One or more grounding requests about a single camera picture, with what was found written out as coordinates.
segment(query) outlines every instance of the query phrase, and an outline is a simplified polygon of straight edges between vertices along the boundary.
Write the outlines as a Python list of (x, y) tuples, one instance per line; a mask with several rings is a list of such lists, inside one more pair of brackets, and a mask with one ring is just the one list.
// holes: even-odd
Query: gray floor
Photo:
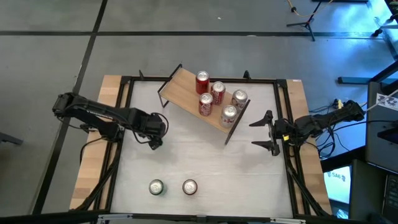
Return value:
[[(309, 14), (316, 3), (294, 1)], [(0, 0), (0, 30), (92, 30), (101, 1)], [(315, 16), (316, 32), (373, 32), (386, 16), (383, 0), (332, 3)], [(285, 25), (305, 18), (287, 1), (109, 1), (102, 31), (202, 30), (301, 32)], [(0, 144), (0, 216), (30, 212), (59, 121), (51, 112), (57, 95), (73, 88), (88, 37), (0, 36), (0, 131), (24, 139)], [(169, 75), (179, 64), (217, 77), (302, 79), (310, 108), (335, 98), (366, 101), (365, 86), (339, 86), (346, 75), (371, 77), (393, 62), (382, 38), (317, 37), (97, 37), (80, 94), (95, 100), (103, 75)], [(364, 143), (364, 126), (341, 130), (342, 143)], [(44, 212), (66, 211), (86, 141), (69, 129)], [(337, 145), (334, 154), (345, 150)]]

